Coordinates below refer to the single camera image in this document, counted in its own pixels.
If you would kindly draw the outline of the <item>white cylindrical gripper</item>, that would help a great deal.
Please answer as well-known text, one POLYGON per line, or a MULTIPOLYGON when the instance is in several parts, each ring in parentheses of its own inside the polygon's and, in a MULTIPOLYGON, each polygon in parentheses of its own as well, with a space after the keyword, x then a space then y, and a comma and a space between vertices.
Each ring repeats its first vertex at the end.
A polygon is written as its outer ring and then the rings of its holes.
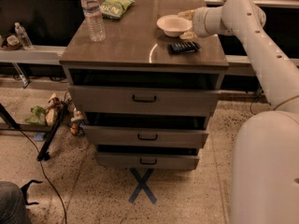
POLYGON ((182 40, 191 40, 211 35, 224 35, 226 27, 221 20, 222 7, 200 7, 196 10, 179 12, 178 16, 191 21, 193 31, 188 31, 179 36, 182 40))

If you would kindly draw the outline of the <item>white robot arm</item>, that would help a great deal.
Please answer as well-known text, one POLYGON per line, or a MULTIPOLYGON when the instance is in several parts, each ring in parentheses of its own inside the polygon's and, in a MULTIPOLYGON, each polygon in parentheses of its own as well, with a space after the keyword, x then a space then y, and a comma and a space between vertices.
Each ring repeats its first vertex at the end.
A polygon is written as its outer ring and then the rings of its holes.
POLYGON ((299 224, 299 69, 264 31, 266 16, 252 0, 179 16, 199 37, 235 36, 270 105, 235 138, 231 224, 299 224))

